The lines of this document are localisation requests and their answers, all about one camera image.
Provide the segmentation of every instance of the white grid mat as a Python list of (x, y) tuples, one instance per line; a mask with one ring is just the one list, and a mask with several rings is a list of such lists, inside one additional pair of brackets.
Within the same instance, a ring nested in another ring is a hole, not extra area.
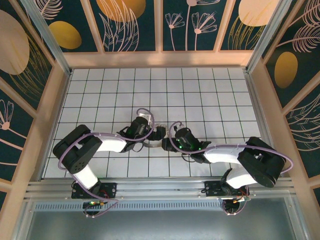
[[(203, 141), (241, 143), (260, 137), (241, 68), (75, 69), (53, 146), (80, 124), (116, 133), (141, 107), (151, 110), (157, 123), (184, 122)], [(69, 178), (58, 169), (53, 146), (43, 177)], [(228, 163), (189, 163), (162, 148), (100, 152), (89, 166), (99, 178), (222, 176), (230, 168)]]

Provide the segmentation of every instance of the dark teal wallpaper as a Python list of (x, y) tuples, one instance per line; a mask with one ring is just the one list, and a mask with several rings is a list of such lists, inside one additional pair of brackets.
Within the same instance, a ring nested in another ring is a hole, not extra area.
[(90, 0), (106, 52), (155, 51), (154, 0)]
[(35, 0), (63, 52), (97, 52), (80, 0)]
[(313, 189), (313, 192), (320, 207), (320, 187)]
[(266, 63), (282, 107), (320, 71), (320, 2), (306, 0)]
[(0, 212), (1, 212), (2, 206), (5, 202), (6, 196), (7, 196), (6, 192), (0, 191)]
[(213, 50), (225, 0), (164, 0), (163, 50)]
[(37, 109), (52, 66), (8, 1), (0, 23), (0, 77)]
[(320, 174), (320, 85), (287, 115), (292, 136), (309, 178)]
[(274, 43), (275, 38), (277, 37), (279, 31), (280, 31), (281, 28), (283, 27), (285, 21), (287, 20), (288, 16), (290, 15), (290, 13), (291, 13), (292, 9), (294, 8), (294, 6), (296, 5), (297, 1), (298, 1), (298, 0), (292, 0), (292, 2), (291, 2), (291, 4), (290, 4), (290, 7), (289, 7), (288, 11), (286, 12), (285, 16), (283, 17), (283, 19), (282, 19), (282, 21), (281, 21), (281, 23), (280, 23), (277, 31), (274, 33), (272, 39), (270, 40), (269, 44), (266, 46), (266, 48), (265, 48), (265, 50), (264, 50), (264, 52), (263, 52), (263, 54), (262, 54), (262, 58), (263, 58), (263, 59), (265, 58), (266, 54), (268, 53), (271, 45)]
[(220, 50), (253, 50), (276, 5), (275, 0), (236, 0)]
[(0, 90), (0, 179), (11, 181), (33, 118)]

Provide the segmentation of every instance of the tiled floor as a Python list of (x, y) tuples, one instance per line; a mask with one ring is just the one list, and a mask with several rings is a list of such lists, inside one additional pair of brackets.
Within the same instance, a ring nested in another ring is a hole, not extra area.
[[(157, 123), (182, 121), (197, 138), (214, 143), (260, 137), (240, 68), (75, 69), (53, 145), (80, 124), (115, 133), (130, 125), (139, 107), (150, 109)], [(51, 153), (43, 177), (70, 177), (57, 164)], [(222, 176), (230, 167), (189, 163), (162, 148), (101, 152), (89, 165), (100, 178)]]

